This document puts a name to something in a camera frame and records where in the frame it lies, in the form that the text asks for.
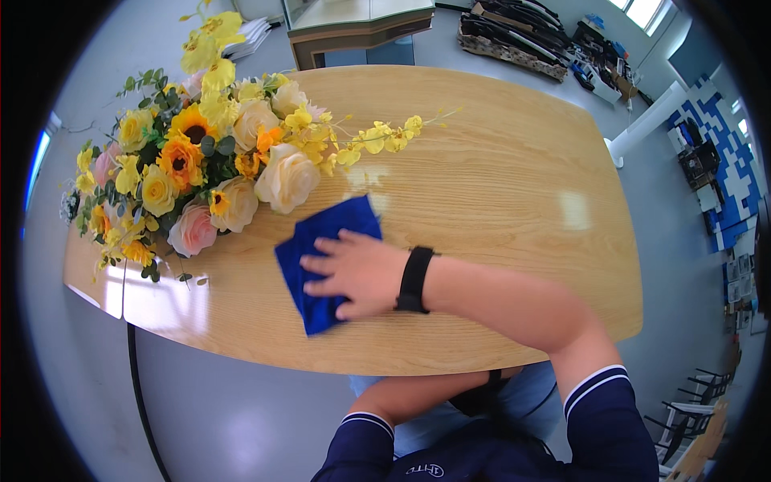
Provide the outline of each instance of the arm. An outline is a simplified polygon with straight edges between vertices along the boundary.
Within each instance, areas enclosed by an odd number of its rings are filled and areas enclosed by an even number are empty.
[[[314,296],[345,295],[340,319],[375,315],[394,308],[407,251],[364,234],[340,232],[340,241],[321,239],[327,258],[303,257],[309,271],[329,277],[310,281]],[[621,358],[591,309],[566,287],[511,270],[435,257],[426,272],[423,304],[485,325],[512,340],[546,352],[563,401],[586,376]]]

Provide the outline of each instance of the hand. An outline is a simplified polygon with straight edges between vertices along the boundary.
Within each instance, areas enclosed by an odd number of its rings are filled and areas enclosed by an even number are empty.
[[[394,309],[409,252],[346,229],[341,229],[338,236],[340,241],[317,238],[314,242],[316,249],[328,256],[300,258],[300,266],[327,276],[308,281],[303,291],[311,296],[349,298],[350,302],[338,307],[338,319],[378,315]]]

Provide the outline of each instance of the shirt logo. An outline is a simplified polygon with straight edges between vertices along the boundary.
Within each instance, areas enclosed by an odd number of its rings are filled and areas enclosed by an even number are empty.
[[[444,469],[435,463],[425,463],[417,467],[412,467],[406,471],[405,475],[414,474],[416,472],[428,472],[434,477],[442,477],[444,475]]]

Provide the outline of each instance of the glass display case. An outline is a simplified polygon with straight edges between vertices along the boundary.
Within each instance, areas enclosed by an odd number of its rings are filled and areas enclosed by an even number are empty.
[[[383,50],[386,44],[430,29],[434,11],[433,0],[282,0],[282,3],[298,70],[327,66],[327,52],[361,50],[365,51],[363,58],[376,57],[368,52],[379,46]],[[411,44],[409,41],[406,44],[411,58]]]

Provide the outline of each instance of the window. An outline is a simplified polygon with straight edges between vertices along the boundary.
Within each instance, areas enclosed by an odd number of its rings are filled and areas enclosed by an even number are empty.
[[[739,121],[739,130],[742,131],[744,137],[747,137],[747,119],[742,119]]]
[[[648,35],[662,22],[664,15],[672,6],[671,0],[608,0],[627,14],[634,23]]]

